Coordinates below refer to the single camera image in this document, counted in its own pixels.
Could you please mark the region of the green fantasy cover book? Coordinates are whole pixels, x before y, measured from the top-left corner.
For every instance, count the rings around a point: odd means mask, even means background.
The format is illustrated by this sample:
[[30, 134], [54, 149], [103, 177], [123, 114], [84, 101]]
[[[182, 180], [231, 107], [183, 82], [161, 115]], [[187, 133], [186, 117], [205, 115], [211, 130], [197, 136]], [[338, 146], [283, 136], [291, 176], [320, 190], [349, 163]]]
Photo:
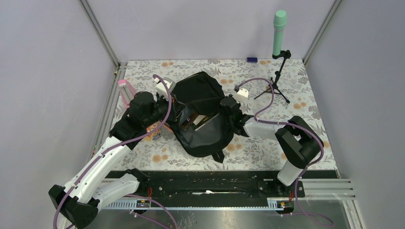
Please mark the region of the green fantasy cover book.
[[206, 124], [208, 124], [210, 121], [212, 121], [213, 119], [215, 119], [219, 114], [214, 114], [211, 116], [206, 116], [198, 125], [196, 125], [193, 129], [194, 131], [198, 131], [199, 129], [201, 129], [203, 126], [205, 126]]

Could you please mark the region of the black student backpack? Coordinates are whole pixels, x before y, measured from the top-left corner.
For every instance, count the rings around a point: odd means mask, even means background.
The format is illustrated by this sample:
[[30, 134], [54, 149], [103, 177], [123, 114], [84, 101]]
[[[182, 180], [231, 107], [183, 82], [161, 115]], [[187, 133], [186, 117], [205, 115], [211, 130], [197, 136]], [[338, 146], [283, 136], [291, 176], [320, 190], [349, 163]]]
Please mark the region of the black student backpack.
[[226, 98], [222, 86], [206, 72], [176, 83], [171, 92], [172, 111], [167, 124], [184, 150], [193, 157], [212, 156], [224, 161], [223, 149], [234, 132], [220, 102]]

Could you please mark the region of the Three Days To See book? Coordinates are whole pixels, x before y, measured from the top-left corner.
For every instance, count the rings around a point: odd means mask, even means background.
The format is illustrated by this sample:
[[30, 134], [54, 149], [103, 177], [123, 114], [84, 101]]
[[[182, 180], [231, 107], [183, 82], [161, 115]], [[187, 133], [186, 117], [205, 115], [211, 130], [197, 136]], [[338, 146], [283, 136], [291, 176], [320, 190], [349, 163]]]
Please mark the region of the Three Days To See book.
[[199, 115], [197, 113], [193, 113], [191, 114], [189, 117], [187, 117], [181, 124], [180, 127], [183, 130], [187, 130], [195, 121], [195, 119], [198, 117]]

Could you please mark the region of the Evelyn Waugh paperback book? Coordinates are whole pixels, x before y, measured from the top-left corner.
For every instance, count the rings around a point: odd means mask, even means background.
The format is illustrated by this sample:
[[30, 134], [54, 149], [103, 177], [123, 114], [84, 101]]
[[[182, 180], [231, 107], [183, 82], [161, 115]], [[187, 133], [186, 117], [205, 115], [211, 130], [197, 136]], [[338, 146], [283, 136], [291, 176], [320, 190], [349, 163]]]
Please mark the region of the Evelyn Waugh paperback book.
[[205, 115], [198, 115], [194, 121], [193, 121], [193, 125], [198, 125], [206, 116]]

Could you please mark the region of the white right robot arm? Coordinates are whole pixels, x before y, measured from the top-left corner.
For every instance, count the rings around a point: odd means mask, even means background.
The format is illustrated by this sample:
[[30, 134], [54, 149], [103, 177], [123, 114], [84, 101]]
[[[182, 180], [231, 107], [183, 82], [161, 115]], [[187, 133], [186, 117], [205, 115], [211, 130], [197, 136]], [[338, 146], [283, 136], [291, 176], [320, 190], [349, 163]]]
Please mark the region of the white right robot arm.
[[287, 196], [293, 190], [293, 182], [323, 151], [323, 142], [300, 116], [293, 116], [287, 122], [256, 120], [252, 115], [243, 114], [240, 106], [231, 96], [220, 101], [235, 134], [278, 141], [287, 161], [277, 175], [274, 190], [282, 197]]

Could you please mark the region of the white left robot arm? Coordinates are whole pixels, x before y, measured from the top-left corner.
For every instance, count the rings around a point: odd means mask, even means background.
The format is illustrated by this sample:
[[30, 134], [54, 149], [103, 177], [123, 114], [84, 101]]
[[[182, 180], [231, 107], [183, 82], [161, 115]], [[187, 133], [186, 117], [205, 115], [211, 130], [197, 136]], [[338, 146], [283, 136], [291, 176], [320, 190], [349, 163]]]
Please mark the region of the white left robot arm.
[[53, 228], [69, 221], [68, 228], [84, 229], [107, 205], [121, 197], [150, 193], [149, 178], [138, 169], [131, 169], [110, 184], [100, 186], [114, 165], [150, 135], [148, 127], [159, 123], [159, 130], [173, 112], [175, 97], [158, 93], [138, 92], [109, 132], [103, 145], [84, 168], [63, 186], [54, 185], [48, 194], [56, 208]]

